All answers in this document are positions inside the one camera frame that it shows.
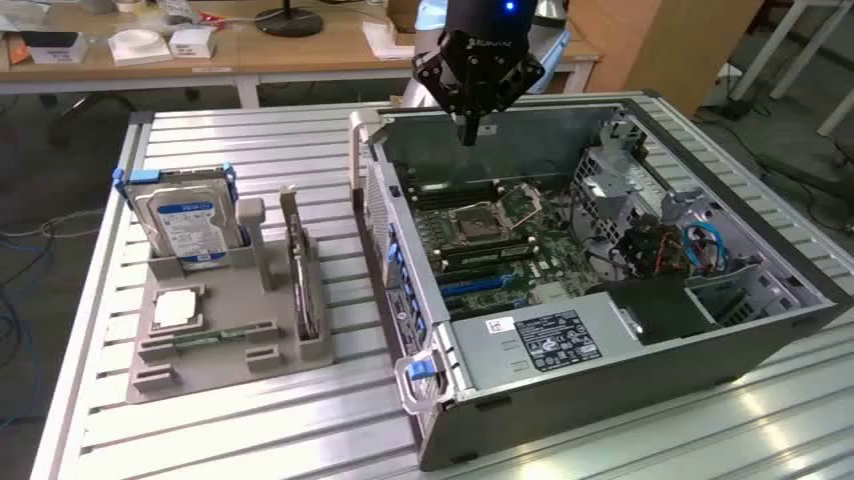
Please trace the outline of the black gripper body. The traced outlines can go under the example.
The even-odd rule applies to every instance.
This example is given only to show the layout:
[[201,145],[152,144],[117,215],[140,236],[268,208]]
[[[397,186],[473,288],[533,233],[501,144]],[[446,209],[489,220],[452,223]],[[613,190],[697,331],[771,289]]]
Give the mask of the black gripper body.
[[493,56],[531,53],[528,33],[533,1],[450,1],[446,8],[445,58],[462,85],[469,107],[469,66]]

